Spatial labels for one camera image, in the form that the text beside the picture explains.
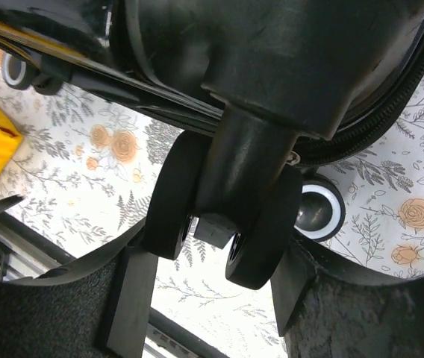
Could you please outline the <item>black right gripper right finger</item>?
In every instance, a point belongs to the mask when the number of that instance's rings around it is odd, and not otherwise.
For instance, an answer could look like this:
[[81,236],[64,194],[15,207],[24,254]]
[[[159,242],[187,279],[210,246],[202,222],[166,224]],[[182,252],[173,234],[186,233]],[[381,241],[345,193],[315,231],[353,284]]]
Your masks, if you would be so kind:
[[289,357],[424,357],[424,275],[399,279],[292,239],[271,287]]

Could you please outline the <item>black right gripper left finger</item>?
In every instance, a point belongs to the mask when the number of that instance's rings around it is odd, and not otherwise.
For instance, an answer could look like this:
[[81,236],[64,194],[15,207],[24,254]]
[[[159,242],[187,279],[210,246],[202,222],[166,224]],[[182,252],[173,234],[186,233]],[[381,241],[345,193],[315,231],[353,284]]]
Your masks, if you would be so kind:
[[144,222],[37,277],[0,283],[0,357],[141,357],[158,259]]

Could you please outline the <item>black suitcase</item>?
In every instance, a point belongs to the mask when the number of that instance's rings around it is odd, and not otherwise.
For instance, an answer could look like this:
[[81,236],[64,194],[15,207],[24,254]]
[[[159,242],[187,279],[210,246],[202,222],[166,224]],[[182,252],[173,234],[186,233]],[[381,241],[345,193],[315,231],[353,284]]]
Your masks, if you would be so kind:
[[4,79],[183,130],[152,193],[145,249],[175,259],[193,217],[229,224],[225,270],[261,288],[294,231],[303,169],[395,121],[424,68],[424,1],[0,1]]

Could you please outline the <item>floral patterned table cloth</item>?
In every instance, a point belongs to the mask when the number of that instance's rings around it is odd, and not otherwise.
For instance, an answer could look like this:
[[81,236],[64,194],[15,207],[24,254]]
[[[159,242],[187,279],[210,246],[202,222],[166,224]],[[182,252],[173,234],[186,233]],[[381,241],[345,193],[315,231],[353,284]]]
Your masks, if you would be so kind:
[[[65,85],[57,95],[9,88],[0,110],[23,141],[0,174],[9,213],[74,257],[118,237],[146,214],[177,128]],[[368,149],[320,169],[341,191],[346,219],[326,245],[370,269],[424,275],[424,78],[396,124]],[[192,236],[161,260],[152,303],[230,357],[284,357],[272,294],[224,276],[226,250]]]

